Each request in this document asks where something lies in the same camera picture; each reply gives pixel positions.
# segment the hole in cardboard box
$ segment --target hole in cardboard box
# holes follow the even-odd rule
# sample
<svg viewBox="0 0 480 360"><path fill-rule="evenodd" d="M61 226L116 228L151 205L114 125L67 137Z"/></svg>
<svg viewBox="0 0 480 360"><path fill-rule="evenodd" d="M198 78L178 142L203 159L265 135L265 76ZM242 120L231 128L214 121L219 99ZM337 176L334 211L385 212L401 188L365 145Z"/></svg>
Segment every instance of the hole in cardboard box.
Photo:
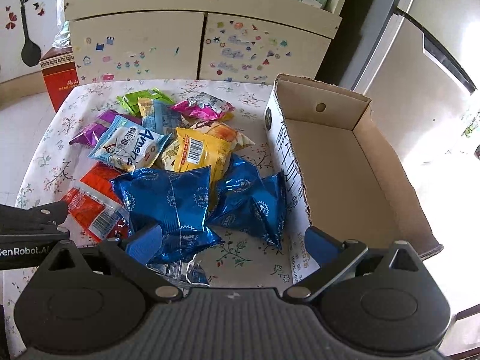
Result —
<svg viewBox="0 0 480 360"><path fill-rule="evenodd" d="M318 103L315 110L317 112L323 112L325 111L325 108L327 108L327 106L325 105L325 103Z"/></svg>

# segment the baseboard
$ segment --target baseboard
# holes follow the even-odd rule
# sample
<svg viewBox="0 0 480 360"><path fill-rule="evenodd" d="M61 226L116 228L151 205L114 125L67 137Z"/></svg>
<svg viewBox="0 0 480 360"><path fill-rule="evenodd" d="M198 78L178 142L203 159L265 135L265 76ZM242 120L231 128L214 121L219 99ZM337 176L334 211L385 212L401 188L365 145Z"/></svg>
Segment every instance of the baseboard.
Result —
<svg viewBox="0 0 480 360"><path fill-rule="evenodd" d="M26 74L0 84L0 103L9 103L21 97L46 91L47 88L41 71Z"/></svg>

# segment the red box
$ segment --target red box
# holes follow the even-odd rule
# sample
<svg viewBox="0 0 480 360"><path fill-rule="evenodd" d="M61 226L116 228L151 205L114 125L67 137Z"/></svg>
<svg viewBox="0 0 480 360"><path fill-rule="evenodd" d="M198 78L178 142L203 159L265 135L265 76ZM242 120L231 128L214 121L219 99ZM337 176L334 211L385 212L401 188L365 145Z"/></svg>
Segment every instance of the red box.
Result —
<svg viewBox="0 0 480 360"><path fill-rule="evenodd" d="M71 90L79 85L71 47L52 47L40 59L40 67L46 90L57 112Z"/></svg>

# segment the table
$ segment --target table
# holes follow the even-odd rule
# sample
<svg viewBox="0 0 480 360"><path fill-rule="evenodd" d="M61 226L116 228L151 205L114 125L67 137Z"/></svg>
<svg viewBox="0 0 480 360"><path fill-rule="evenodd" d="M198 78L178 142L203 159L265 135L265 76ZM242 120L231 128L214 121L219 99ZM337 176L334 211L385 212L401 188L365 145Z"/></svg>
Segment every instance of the table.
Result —
<svg viewBox="0 0 480 360"><path fill-rule="evenodd" d="M30 162L16 206L30 208L60 200L94 164L87 158L91 148L69 141L97 115L107 109L126 113L116 96L157 87L176 101L196 93L207 92L231 102L236 110L229 125L244 132L255 146L238 152L256 164L262 176L274 172L266 142L263 110L272 91L268 85L198 80L116 81L74 88L46 130ZM69 216L64 224L77 246L94 242ZM197 256L213 287L277 287L280 292L292 283L289 262L289 241L285 237L282 251L260 239L241 232L217 232L225 243L205 250ZM3 281L5 330L10 355L25 350L14 322L14 305L35 273L35 268L6 271Z"/></svg>

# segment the red snack bag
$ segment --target red snack bag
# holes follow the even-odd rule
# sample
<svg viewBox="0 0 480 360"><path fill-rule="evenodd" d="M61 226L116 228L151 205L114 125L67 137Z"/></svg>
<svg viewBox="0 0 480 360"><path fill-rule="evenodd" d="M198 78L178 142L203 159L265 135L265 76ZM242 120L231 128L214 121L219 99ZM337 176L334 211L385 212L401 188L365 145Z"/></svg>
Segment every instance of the red snack bag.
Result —
<svg viewBox="0 0 480 360"><path fill-rule="evenodd" d="M128 211L110 184L120 174L99 162L62 198L68 203L70 215L97 242L128 237Z"/></svg>

